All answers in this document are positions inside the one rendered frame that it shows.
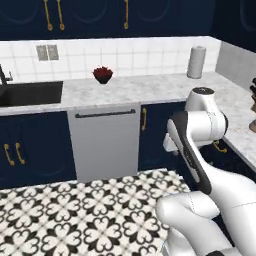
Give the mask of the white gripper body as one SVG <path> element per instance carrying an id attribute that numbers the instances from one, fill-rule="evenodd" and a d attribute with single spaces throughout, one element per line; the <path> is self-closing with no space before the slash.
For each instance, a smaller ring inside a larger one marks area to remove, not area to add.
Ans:
<path id="1" fill-rule="evenodd" d="M 166 152 L 172 153 L 175 156 L 179 154 L 178 148 L 176 147 L 169 134 L 165 135 L 165 138 L 163 140 L 163 147 Z"/>

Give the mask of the black sink basin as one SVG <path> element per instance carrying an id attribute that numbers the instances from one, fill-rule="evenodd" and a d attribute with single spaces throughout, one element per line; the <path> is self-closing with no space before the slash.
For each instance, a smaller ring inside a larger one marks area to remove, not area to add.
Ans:
<path id="1" fill-rule="evenodd" d="M 0 86 L 0 107 L 60 103 L 62 88 L 62 81 Z"/>

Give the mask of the navy lower cupboard door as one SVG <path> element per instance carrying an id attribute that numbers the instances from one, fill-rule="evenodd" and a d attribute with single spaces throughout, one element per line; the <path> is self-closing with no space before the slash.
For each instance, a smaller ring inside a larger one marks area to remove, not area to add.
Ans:
<path id="1" fill-rule="evenodd" d="M 18 164 L 24 185 L 75 180 L 75 165 L 67 113 L 49 112 L 19 115 L 15 142 L 25 164 Z"/>
<path id="2" fill-rule="evenodd" d="M 139 171 L 160 168 L 172 170 L 176 168 L 179 158 L 172 153 L 165 151 L 163 140 L 167 132 L 168 119 L 174 112 L 182 111 L 184 107 L 184 101 L 141 106 L 141 127 L 143 123 L 143 108 L 147 109 L 147 122 L 144 131 L 142 131 L 140 127 L 138 156 Z"/>
<path id="3" fill-rule="evenodd" d="M 4 144 L 9 144 L 9 154 L 12 157 L 11 140 L 8 133 L 8 125 L 4 122 L 0 122 L 0 188 L 11 188 L 13 186 L 13 169 L 7 160 Z"/>
<path id="4" fill-rule="evenodd" d="M 223 139 L 203 146 L 200 153 L 212 166 L 244 175 L 256 183 L 256 172 Z"/>

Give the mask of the navy cupboard door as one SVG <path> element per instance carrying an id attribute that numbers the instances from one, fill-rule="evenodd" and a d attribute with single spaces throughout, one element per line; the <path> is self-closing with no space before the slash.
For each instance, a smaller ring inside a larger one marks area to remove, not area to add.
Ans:
<path id="1" fill-rule="evenodd" d="M 0 0 L 0 41 L 49 39 L 43 0 Z"/>
<path id="2" fill-rule="evenodd" d="M 172 170 L 176 168 L 179 158 L 172 153 L 165 151 L 163 140 L 167 132 L 168 119 L 174 112 L 182 111 L 184 107 L 184 101 L 141 106 L 141 127 L 143 123 L 143 108 L 147 109 L 147 122 L 144 131 L 142 131 L 140 127 L 138 156 L 139 171 L 160 168 Z"/>
<path id="3" fill-rule="evenodd" d="M 223 139 L 203 146 L 200 153 L 212 166 L 244 175 L 256 183 L 256 172 Z"/>
<path id="4" fill-rule="evenodd" d="M 24 185 L 75 180 L 75 165 L 67 113 L 49 112 L 19 115 L 15 142 L 25 164 L 18 164 Z"/>
<path id="5" fill-rule="evenodd" d="M 0 122 L 0 188 L 11 188 L 13 186 L 13 169 L 7 160 L 4 144 L 9 144 L 9 154 L 12 157 L 11 140 L 8 133 L 8 125 L 4 122 Z"/>
<path id="6" fill-rule="evenodd" d="M 61 0 L 65 30 L 59 27 L 57 1 L 54 31 L 60 38 L 115 38 L 122 34 L 121 0 Z"/>
<path id="7" fill-rule="evenodd" d="M 127 37 L 208 35 L 216 0 L 129 0 Z M 125 3 L 122 7 L 125 22 Z"/>

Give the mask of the grey dishwasher door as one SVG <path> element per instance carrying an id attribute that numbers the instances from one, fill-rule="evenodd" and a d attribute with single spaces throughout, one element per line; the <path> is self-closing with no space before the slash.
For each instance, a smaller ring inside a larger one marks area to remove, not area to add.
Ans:
<path id="1" fill-rule="evenodd" d="M 135 114 L 75 118 L 75 114 L 129 111 Z M 138 171 L 140 106 L 67 112 L 76 175 L 79 182 L 134 176 Z"/>

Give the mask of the grey paper towel roll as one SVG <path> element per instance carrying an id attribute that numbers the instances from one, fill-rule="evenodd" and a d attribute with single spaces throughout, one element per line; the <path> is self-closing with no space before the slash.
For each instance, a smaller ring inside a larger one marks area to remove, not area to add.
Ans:
<path id="1" fill-rule="evenodd" d="M 203 66 L 206 57 L 206 48 L 203 46 L 194 46 L 190 51 L 188 61 L 187 77 L 191 79 L 200 79 L 202 77 Z"/>

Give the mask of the dark knife block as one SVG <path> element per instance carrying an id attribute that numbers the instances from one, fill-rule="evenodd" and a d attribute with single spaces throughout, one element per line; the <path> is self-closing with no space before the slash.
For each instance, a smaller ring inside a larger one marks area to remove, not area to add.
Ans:
<path id="1" fill-rule="evenodd" d="M 250 86 L 250 90 L 252 91 L 252 99 L 254 101 L 251 110 L 256 113 L 256 77 L 252 80 L 252 85 Z M 256 119 L 252 121 L 249 125 L 250 130 L 256 133 Z"/>

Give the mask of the dark bowl with red filling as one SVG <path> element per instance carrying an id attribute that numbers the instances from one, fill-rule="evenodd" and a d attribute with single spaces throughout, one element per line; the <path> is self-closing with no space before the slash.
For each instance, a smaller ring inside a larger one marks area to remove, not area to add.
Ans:
<path id="1" fill-rule="evenodd" d="M 93 75 L 100 84 L 107 84 L 108 81 L 112 78 L 113 71 L 107 67 L 102 66 L 94 69 Z"/>

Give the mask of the navy upper cupboard door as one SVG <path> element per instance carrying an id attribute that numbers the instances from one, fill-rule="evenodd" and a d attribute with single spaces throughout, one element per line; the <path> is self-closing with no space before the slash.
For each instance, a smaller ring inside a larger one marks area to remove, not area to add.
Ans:
<path id="1" fill-rule="evenodd" d="M 121 0 L 61 0 L 65 30 L 59 27 L 57 1 L 54 31 L 60 38 L 115 38 L 122 34 Z"/>
<path id="2" fill-rule="evenodd" d="M 216 0 L 129 0 L 127 37 L 208 35 Z M 122 7 L 125 22 L 125 3 Z"/>
<path id="3" fill-rule="evenodd" d="M 0 41 L 49 39 L 43 0 L 0 0 Z"/>

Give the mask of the navy upper cupboard run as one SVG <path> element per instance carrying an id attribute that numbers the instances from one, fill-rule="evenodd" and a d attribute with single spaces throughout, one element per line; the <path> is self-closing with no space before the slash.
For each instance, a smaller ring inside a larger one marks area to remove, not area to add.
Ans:
<path id="1" fill-rule="evenodd" d="M 256 53 L 256 0 L 216 0 L 211 36 Z"/>

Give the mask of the black tap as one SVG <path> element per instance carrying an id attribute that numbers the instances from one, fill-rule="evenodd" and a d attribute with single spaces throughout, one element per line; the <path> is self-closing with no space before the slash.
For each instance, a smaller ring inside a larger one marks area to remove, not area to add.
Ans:
<path id="1" fill-rule="evenodd" d="M 5 76 L 5 74 L 2 70 L 1 64 L 0 64 L 0 80 L 1 80 L 3 86 L 7 86 L 8 81 L 13 81 L 13 77 L 12 77 L 12 74 L 10 71 L 9 71 L 9 76 L 8 77 Z"/>

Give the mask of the grey wall socket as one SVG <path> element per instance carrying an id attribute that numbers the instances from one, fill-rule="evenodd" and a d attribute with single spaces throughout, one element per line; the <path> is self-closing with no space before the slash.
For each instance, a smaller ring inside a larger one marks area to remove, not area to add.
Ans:
<path id="1" fill-rule="evenodd" d="M 47 49 L 45 45 L 37 45 L 36 46 L 38 60 L 39 61 L 47 61 L 48 55 L 47 55 Z"/>
<path id="2" fill-rule="evenodd" d="M 48 55 L 50 60 L 59 59 L 58 49 L 56 45 L 48 45 L 47 49 L 48 49 Z"/>

